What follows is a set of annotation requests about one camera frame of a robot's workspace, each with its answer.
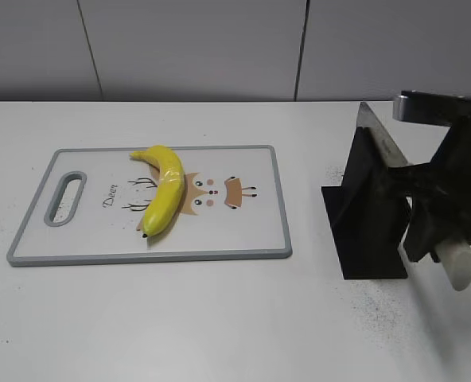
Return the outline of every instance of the cutting board handle hole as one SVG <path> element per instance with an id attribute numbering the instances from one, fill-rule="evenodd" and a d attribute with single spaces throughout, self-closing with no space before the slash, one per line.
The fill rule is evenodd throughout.
<path id="1" fill-rule="evenodd" d="M 81 171 L 66 173 L 53 193 L 46 210 L 45 223 L 50 227 L 67 224 L 75 215 L 76 208 L 84 190 L 87 175 Z"/>

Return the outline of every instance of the deer antler drawing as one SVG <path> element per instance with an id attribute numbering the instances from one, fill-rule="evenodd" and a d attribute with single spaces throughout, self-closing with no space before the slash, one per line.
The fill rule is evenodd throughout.
<path id="1" fill-rule="evenodd" d="M 144 199 L 144 201 L 148 201 L 149 203 L 143 204 L 143 205 L 135 205 L 133 203 L 128 203 L 127 205 L 121 207 L 122 209 L 130 209 L 130 211 L 134 212 L 139 212 L 139 211 L 145 211 L 147 207 L 149 207 L 150 200 L 149 199 Z"/>
<path id="2" fill-rule="evenodd" d="M 150 177 L 139 177 L 136 181 L 128 181 L 131 185 L 145 185 L 150 184 L 147 186 L 148 189 L 153 187 L 158 187 L 155 181 L 153 181 Z"/>

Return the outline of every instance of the white wall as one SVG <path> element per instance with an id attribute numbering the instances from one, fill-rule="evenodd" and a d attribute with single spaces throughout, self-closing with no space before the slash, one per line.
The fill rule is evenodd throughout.
<path id="1" fill-rule="evenodd" d="M 298 100 L 471 96 L 471 0 L 311 0 Z"/>
<path id="2" fill-rule="evenodd" d="M 305 0 L 81 0 L 108 100 L 292 100 Z"/>
<path id="3" fill-rule="evenodd" d="M 0 0 L 0 100 L 100 99 L 76 0 Z"/>
<path id="4" fill-rule="evenodd" d="M 306 0 L 79 0 L 106 100 L 292 100 Z M 298 100 L 471 96 L 471 0 L 310 0 Z M 0 0 L 0 99 L 101 99 L 76 0 Z"/>

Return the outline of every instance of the gray cutting board rim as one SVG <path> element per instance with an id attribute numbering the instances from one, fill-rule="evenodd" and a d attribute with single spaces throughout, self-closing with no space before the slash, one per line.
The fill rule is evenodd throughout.
<path id="1" fill-rule="evenodd" d="M 280 182 L 278 163 L 273 146 L 269 145 L 247 145 L 247 146 L 173 146 L 172 150 L 251 150 L 267 149 L 271 156 L 272 170 L 274 174 L 274 185 L 276 197 L 278 199 L 279 216 L 281 218 L 282 234 L 285 245 L 283 248 L 254 249 L 254 250 L 216 250 L 216 251 L 182 251 L 175 255 L 170 253 L 113 253 L 97 255 L 60 255 L 60 256 L 15 256 L 20 239 L 24 235 L 25 228 L 33 214 L 33 210 L 39 201 L 46 185 L 49 175 L 53 170 L 56 160 L 65 153 L 96 153 L 108 151 L 132 151 L 145 150 L 147 147 L 116 147 L 116 148 L 85 148 L 85 149 L 60 149 L 57 150 L 49 163 L 47 170 L 39 184 L 32 202 L 24 216 L 13 243 L 7 253 L 7 260 L 13 267 L 36 267 L 53 265 L 89 265 L 89 264 L 110 264 L 110 263 L 154 263 L 173 261 L 198 261 L 198 260 L 222 260 L 222 259 L 284 259 L 292 254 L 289 227 L 286 219 L 286 211 L 282 196 L 282 186 Z"/>

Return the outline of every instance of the cutting board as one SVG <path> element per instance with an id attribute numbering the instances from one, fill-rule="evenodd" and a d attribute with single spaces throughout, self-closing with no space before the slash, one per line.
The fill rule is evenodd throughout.
<path id="1" fill-rule="evenodd" d="M 273 259 L 291 255 L 271 146 L 174 147 L 186 191 L 159 236 L 138 230 L 159 172 L 142 148 L 58 150 L 7 254 L 14 267 Z M 75 182 L 74 193 L 67 190 Z"/>

